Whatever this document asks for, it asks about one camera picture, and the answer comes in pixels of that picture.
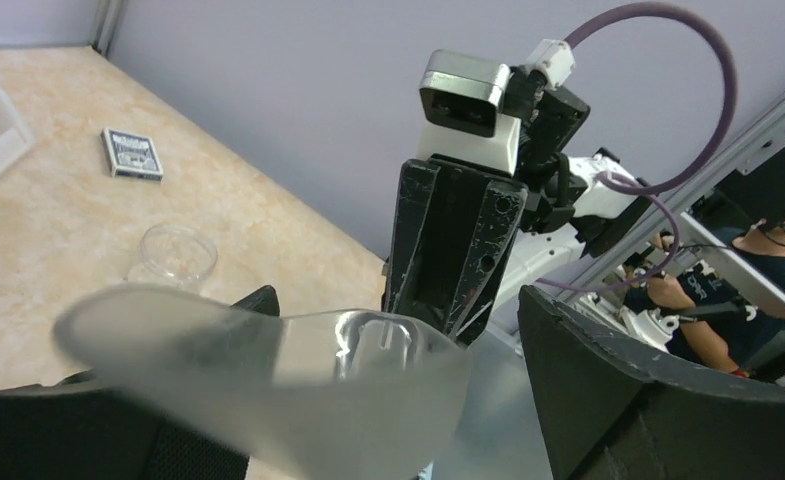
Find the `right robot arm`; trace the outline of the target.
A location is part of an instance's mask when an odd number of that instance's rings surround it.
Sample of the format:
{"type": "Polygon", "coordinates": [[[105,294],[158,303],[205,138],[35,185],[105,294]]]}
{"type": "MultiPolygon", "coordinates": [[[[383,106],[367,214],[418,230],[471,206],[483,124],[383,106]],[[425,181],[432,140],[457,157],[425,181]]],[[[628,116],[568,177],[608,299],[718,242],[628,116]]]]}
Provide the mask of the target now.
{"type": "Polygon", "coordinates": [[[648,209],[605,186],[623,172],[607,150],[564,154],[589,115],[585,102],[560,87],[537,110],[511,177],[438,154],[403,164],[383,311],[468,345],[524,285],[602,255],[648,209]]]}

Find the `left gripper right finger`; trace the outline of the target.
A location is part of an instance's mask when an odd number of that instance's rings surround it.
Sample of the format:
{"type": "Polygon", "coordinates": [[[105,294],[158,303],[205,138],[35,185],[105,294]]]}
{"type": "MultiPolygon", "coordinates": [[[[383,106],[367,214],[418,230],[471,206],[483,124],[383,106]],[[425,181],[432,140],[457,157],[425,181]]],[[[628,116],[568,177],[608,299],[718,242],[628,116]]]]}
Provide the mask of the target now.
{"type": "Polygon", "coordinates": [[[785,479],[785,388],[671,356],[535,286],[518,323],[557,479],[785,479]]]}

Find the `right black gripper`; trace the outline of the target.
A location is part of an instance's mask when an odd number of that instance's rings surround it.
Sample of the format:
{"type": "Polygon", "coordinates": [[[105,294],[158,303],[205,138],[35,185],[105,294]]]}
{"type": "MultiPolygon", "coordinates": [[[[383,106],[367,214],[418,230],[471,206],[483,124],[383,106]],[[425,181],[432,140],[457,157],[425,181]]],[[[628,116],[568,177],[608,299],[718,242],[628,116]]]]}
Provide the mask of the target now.
{"type": "Polygon", "coordinates": [[[399,176],[384,312],[411,314],[422,233],[438,173],[443,195],[482,195],[464,236],[468,244],[448,307],[448,337],[459,345],[469,345],[484,328],[480,316],[495,298],[488,290],[494,287],[493,278],[501,276],[501,261],[518,229],[529,188],[506,172],[445,155],[434,154],[427,161],[407,160],[399,176]]]}

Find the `clear plastic scoop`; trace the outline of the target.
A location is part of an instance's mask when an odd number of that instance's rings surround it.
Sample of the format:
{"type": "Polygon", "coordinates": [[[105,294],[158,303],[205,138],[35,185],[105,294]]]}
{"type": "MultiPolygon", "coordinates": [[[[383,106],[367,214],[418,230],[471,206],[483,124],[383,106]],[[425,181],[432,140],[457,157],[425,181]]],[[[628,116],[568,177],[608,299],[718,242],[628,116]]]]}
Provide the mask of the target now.
{"type": "Polygon", "coordinates": [[[60,351],[124,396],[296,479],[411,479],[452,438],[471,353],[367,309],[273,316],[122,284],[55,321],[60,351]]]}

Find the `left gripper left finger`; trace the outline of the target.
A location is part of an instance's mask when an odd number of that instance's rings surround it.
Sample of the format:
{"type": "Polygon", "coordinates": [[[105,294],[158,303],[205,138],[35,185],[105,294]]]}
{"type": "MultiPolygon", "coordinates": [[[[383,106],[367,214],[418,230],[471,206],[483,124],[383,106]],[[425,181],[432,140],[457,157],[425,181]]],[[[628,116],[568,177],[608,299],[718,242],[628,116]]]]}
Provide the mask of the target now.
{"type": "Polygon", "coordinates": [[[93,371],[0,390],[0,479],[243,479],[248,465],[93,371]]]}

